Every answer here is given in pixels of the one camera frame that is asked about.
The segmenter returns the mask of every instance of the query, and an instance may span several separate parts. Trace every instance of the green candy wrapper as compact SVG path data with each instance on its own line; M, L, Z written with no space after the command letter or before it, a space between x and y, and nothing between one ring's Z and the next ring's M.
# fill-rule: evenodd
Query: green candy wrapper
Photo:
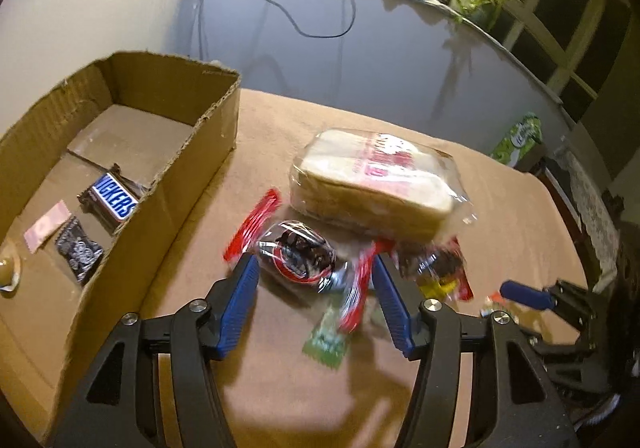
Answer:
M340 307L329 305L320 323L311 331L302 351L331 368L338 368L348 350L349 335L338 331Z
M508 167L515 167L536 142L542 142L540 119L533 113L525 114L498 143L491 157Z

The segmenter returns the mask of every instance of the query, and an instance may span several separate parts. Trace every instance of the blue gripper pad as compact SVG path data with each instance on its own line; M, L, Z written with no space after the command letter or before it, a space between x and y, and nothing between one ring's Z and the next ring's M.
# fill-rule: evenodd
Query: blue gripper pad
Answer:
M258 259L255 255L251 255L248 262L244 266L242 264L244 262L241 258L232 275L232 278L237 277L236 287L220 317L220 340L215 349L218 360L224 359L238 345L244 320L254 303L260 274Z
M539 291L516 281L506 281L500 286L500 295L532 309L544 311L556 306L554 298L546 291Z
M412 318L402 302L391 274L379 255L373 259L371 280L394 345L404 354L405 358L409 358L415 349L411 336Z

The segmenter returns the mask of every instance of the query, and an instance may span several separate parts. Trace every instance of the plastic bread bag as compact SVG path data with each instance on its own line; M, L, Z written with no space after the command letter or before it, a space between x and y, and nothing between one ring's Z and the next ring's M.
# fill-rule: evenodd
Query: plastic bread bag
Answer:
M373 236L427 244L474 219L453 158L389 134L326 130L290 174L293 208Z
M422 247L399 245L394 257L402 276L417 282L425 298L451 302L474 297L457 238Z
M362 240L348 231L300 215L272 188L238 228L223 258L233 266L251 251L263 273L308 305L319 293L341 293L349 283L349 259Z

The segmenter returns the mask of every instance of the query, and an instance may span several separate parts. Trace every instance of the bread loaf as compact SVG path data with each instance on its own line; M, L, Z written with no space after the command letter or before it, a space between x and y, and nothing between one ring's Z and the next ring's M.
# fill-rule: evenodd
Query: bread loaf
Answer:
M291 202L325 220L429 242L458 202L447 161L395 136L329 129L296 159Z

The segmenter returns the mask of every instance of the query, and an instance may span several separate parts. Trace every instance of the black snack packet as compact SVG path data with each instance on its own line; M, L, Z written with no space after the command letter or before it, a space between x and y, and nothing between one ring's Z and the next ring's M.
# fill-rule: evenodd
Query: black snack packet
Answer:
M63 225L56 239L56 249L65 257L81 285L86 284L95 273L104 253L98 243L86 236L77 217L72 217Z
M335 268L335 250L300 221L286 220L271 226L257 245L264 266L297 284L316 287Z

